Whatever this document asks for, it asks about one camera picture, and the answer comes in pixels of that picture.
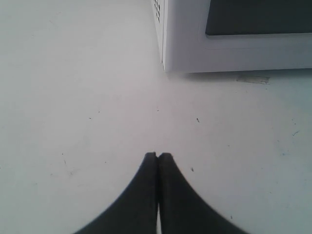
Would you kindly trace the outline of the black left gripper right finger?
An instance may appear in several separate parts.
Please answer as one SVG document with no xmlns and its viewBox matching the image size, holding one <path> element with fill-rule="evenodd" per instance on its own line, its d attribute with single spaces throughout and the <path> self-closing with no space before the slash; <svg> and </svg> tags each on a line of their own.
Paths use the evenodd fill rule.
<svg viewBox="0 0 312 234">
<path fill-rule="evenodd" d="M 244 234 L 190 186 L 170 153 L 158 157 L 158 203 L 163 234 Z"/>
</svg>

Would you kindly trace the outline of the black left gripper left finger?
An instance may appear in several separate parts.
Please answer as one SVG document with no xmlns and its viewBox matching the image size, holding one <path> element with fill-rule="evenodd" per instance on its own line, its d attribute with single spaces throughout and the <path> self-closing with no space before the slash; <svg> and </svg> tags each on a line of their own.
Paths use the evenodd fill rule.
<svg viewBox="0 0 312 234">
<path fill-rule="evenodd" d="M 77 234 L 156 234 L 158 212 L 158 161 L 146 153 L 121 195 Z"/>
</svg>

